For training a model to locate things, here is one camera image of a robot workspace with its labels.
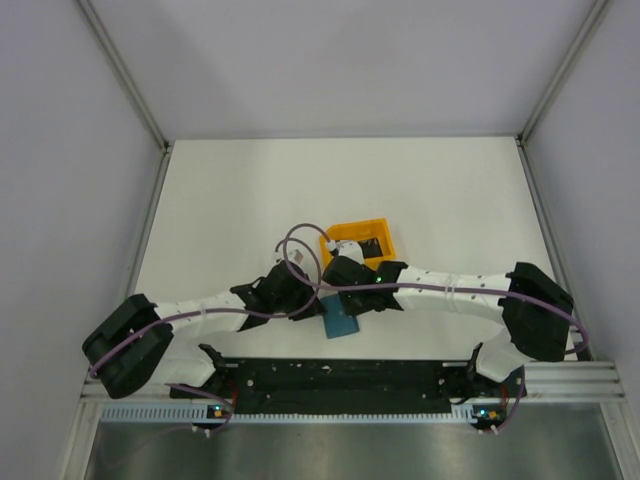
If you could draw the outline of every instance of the white wall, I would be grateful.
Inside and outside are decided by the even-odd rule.
[[[529,152],[597,350],[640,415],[640,2],[618,0]]]
[[[515,134],[593,0],[95,0],[171,139]]]
[[[159,153],[70,0],[0,6],[0,476],[54,478]]]

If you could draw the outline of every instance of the gray panel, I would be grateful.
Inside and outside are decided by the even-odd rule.
[[[528,153],[580,311],[640,415],[640,2],[612,2]]]
[[[165,426],[102,424],[86,480],[614,480],[597,406],[525,406],[495,437],[469,426],[233,426],[207,440]]]
[[[159,153],[73,2],[2,2],[0,65],[0,476],[49,480]]]
[[[517,133],[592,0],[94,0],[172,139]]]

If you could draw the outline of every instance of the orange bin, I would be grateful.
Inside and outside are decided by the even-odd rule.
[[[378,268],[380,262],[395,260],[396,258],[396,251],[393,248],[393,241],[391,240],[386,218],[340,223],[330,227],[327,230],[327,234],[331,240],[354,240],[358,242],[363,247],[365,265],[373,270]],[[326,268],[332,256],[327,248],[327,241],[322,235],[320,235],[320,251]]]

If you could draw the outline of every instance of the robotic arm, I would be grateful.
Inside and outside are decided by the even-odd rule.
[[[334,287],[377,286],[340,291],[348,315],[388,308],[427,309],[474,315],[502,325],[496,337],[474,350],[466,369],[469,381],[478,380],[479,375],[500,383],[531,360],[555,362],[565,356],[566,320],[516,298],[483,294],[484,290],[518,292],[570,313],[572,298],[534,265],[518,263],[513,272],[485,276],[436,273],[390,261],[374,271],[364,265],[356,242],[341,242],[333,254],[324,282]],[[131,395],[146,384],[207,384],[217,392],[221,380],[212,387],[212,379],[224,360],[201,343],[202,337],[241,332],[277,316],[297,321],[324,313],[302,268],[303,255],[292,250],[288,257],[291,268],[307,284],[296,278],[286,262],[278,261],[266,277],[209,298],[155,305],[144,295],[129,297],[83,344],[92,373],[112,398]],[[211,310],[215,318],[207,318]],[[124,343],[124,348],[114,350]]]

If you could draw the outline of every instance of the white table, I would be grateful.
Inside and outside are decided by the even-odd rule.
[[[155,302],[210,296],[266,274],[296,223],[378,217],[412,265],[489,274],[527,261],[552,274],[513,138],[179,141],[137,291]],[[315,232],[299,237],[319,253]],[[224,356],[453,360],[499,328],[444,312],[359,322],[332,340],[315,317],[206,341]]]

